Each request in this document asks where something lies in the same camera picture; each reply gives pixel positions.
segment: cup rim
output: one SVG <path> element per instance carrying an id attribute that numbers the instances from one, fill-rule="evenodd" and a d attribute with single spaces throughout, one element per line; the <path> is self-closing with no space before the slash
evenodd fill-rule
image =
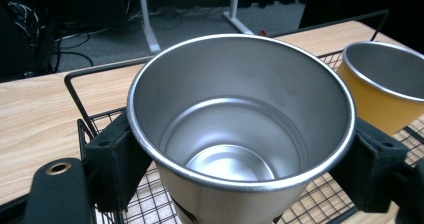
<path id="1" fill-rule="evenodd" d="M 384 42 L 376 42 L 376 41 L 361 41 L 361 42 L 354 42 L 349 44 L 348 46 L 346 46 L 346 48 L 343 50 L 342 56 L 343 56 L 343 61 L 344 63 L 349 67 L 349 69 L 362 81 L 364 81 L 366 84 L 371 85 L 377 89 L 379 89 L 380 91 L 390 94 L 392 96 L 401 98 L 401 99 L 405 99 L 405 100 L 409 100 L 409 101 L 415 101 L 415 102 L 424 102 L 424 98 L 420 98 L 420 97 L 414 97 L 414 96 L 409 96 L 406 94 L 402 94 L 399 93 L 397 91 L 393 91 L 373 80 L 371 80 L 370 78 L 368 78 L 367 76 L 365 76 L 364 74 L 362 74 L 349 60 L 349 58 L 347 57 L 347 51 L 349 48 L 353 47 L 353 46 L 358 46 L 358 45 L 377 45 L 377 46 L 383 46 L 383 47 L 387 47 L 387 48 L 392 48 L 392 49 L 396 49 L 402 52 L 405 52 L 407 54 L 416 56 L 420 59 L 423 60 L 423 64 L 424 64 L 424 55 L 422 55 L 421 53 L 414 51 L 412 49 L 406 48 L 406 47 L 401 47 L 401 46 L 397 46 L 394 44 L 389 44 L 389 43 L 384 43 Z"/>
<path id="2" fill-rule="evenodd" d="M 215 178 L 215 177 L 201 174 L 196 171 L 189 170 L 188 168 L 182 167 L 181 165 L 169 160 L 162 152 L 160 152 L 151 143 L 151 141 L 145 135 L 143 130 L 141 130 L 140 123 L 138 122 L 136 118 L 135 107 L 133 105 L 134 98 L 135 98 L 134 92 L 137 88 L 137 83 L 143 76 L 143 73 L 146 72 L 149 66 L 154 65 L 155 60 L 157 58 L 160 58 L 161 56 L 165 55 L 166 53 L 180 46 L 184 46 L 190 43 L 204 41 L 208 39 L 216 39 L 216 38 L 251 38 L 251 39 L 257 39 L 260 41 L 269 41 L 269 42 L 276 43 L 278 45 L 290 47 L 293 50 L 308 56 L 309 58 L 317 62 L 317 64 L 321 65 L 323 69 L 328 71 L 328 73 L 334 78 L 335 82 L 339 85 L 340 89 L 343 91 L 346 98 L 346 102 L 347 102 L 346 105 L 350 107 L 349 108 L 350 113 L 348 113 L 348 123 L 346 124 L 346 131 L 345 133 L 343 133 L 343 136 L 340 139 L 339 145 L 333 150 L 333 152 L 328 157 L 326 157 L 322 162 L 316 164 L 315 166 L 308 168 L 308 170 L 305 170 L 301 173 L 295 174 L 293 176 L 290 176 L 284 179 L 273 179 L 273 180 L 265 180 L 265 181 L 257 181 L 257 182 L 234 181 L 234 180 Z M 293 46 L 291 44 L 288 44 L 279 40 L 271 39 L 271 38 L 245 35 L 245 34 L 215 34 L 210 36 L 198 37 L 198 38 L 194 38 L 194 39 L 179 43 L 161 52 L 152 60 L 150 60 L 136 75 L 129 90 L 127 104 L 128 104 L 127 115 L 128 115 L 128 120 L 129 120 L 131 129 L 133 130 L 133 133 L 137 141 L 140 143 L 143 149 L 157 162 L 157 164 L 170 170 L 174 174 L 184 179 L 190 180 L 191 182 L 194 182 L 200 185 L 209 186 L 211 188 L 217 188 L 221 190 L 235 191 L 235 192 L 277 191 L 277 190 L 291 188 L 291 187 L 304 184 L 306 182 L 313 180 L 313 178 L 328 171 L 333 165 L 335 165 L 344 156 L 344 154 L 349 149 L 349 146 L 353 140 L 355 125 L 356 125 L 356 109 L 353 102 L 353 97 L 351 96 L 348 88 L 346 87 L 342 79 L 334 71 L 332 71 L 330 67 L 328 67 L 325 63 L 323 63 L 320 59 L 318 59 L 314 55 L 306 52 L 303 49 Z"/>

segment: metal cup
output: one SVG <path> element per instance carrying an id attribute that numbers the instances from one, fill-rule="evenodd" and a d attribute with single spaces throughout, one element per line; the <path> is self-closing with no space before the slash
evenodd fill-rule
<path id="1" fill-rule="evenodd" d="M 135 77 L 128 114 L 181 220 L 199 224 L 269 224 L 343 156 L 355 124 L 322 61 L 235 34 L 158 54 Z"/>
<path id="2" fill-rule="evenodd" d="M 343 51 L 337 72 L 351 91 L 358 116 L 393 135 L 424 114 L 424 56 L 379 42 Z"/>

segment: stainless steel cup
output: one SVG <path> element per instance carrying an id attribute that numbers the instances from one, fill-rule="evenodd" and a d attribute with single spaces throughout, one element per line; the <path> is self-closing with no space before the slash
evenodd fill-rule
<path id="1" fill-rule="evenodd" d="M 235 34 L 153 58 L 131 85 L 128 115 L 199 224 L 269 224 L 343 156 L 355 124 L 347 88 L 319 59 Z"/>

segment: wire mesh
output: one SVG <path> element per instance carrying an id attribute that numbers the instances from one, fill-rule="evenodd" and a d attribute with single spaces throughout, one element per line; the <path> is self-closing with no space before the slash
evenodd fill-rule
<path id="1" fill-rule="evenodd" d="M 319 58 L 334 71 L 337 71 L 342 61 L 341 51 Z M 90 116 L 90 121 L 99 133 L 123 110 L 124 108 L 120 108 Z M 410 149 L 406 163 L 414 165 L 424 157 L 423 136 L 424 116 L 395 135 L 398 141 Z M 84 145 L 89 142 L 89 138 L 89 135 L 85 135 Z M 347 194 L 331 175 L 326 173 L 307 186 L 298 202 L 281 216 L 278 224 L 329 223 L 347 218 L 355 211 L 356 208 Z M 143 177 L 126 211 L 96 212 L 96 218 L 97 223 L 181 224 L 154 162 Z"/>

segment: wooden tabletop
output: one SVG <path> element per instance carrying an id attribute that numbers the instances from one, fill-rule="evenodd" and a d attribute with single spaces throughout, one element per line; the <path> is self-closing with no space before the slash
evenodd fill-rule
<path id="1" fill-rule="evenodd" d="M 277 39 L 322 55 L 342 50 L 352 42 L 369 40 L 373 33 L 361 23 L 347 22 Z M 376 40 L 399 44 L 381 34 Z M 91 114 L 123 107 L 129 85 L 141 66 L 78 78 L 73 85 Z M 66 75 L 0 84 L 0 204 L 27 194 L 33 174 L 42 165 L 79 157 L 76 121 L 81 115 L 64 85 Z"/>

